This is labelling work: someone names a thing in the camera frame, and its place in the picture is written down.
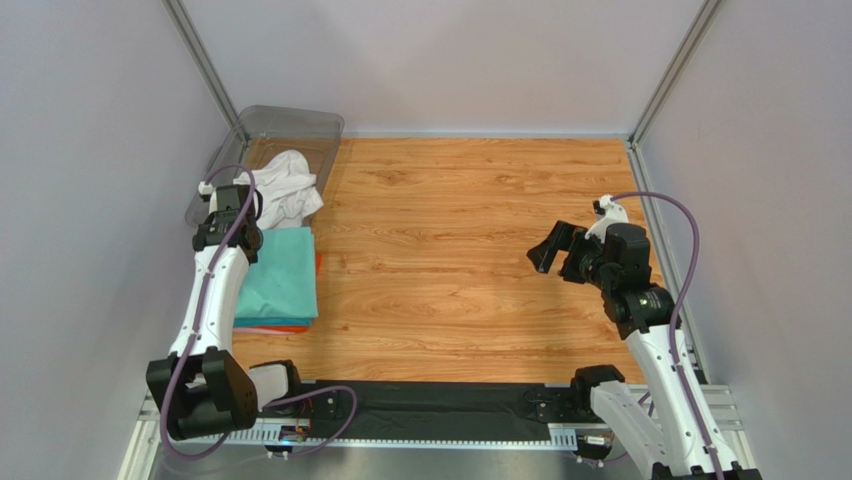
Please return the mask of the teal green t shirt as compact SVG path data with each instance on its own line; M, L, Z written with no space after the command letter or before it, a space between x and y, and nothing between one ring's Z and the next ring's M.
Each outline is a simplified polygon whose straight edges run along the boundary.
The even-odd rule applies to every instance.
M308 227L266 230L238 296L239 328L307 327L318 317L315 239Z

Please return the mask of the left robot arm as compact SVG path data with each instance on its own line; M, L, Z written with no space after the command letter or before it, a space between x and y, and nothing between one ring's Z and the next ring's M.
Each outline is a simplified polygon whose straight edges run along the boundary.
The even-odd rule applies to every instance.
M237 300L263 235L249 185L199 186L209 207L192 238L194 280L184 320L165 358L152 360L146 383L165 431L175 441L254 426L261 410L296 393L296 366L280 360L244 369L232 354Z

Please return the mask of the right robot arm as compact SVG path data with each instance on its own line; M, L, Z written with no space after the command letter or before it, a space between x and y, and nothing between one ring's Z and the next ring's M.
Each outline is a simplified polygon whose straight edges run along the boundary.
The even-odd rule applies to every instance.
M721 434L683 349L676 302L652 282L651 244L644 228L615 223L602 240L559 221L527 256L548 273L561 251L560 277L600 290L606 316L635 358L655 413L631 395L612 365L580 368L571 385L584 409L603 420L647 479L758 479L741 464Z

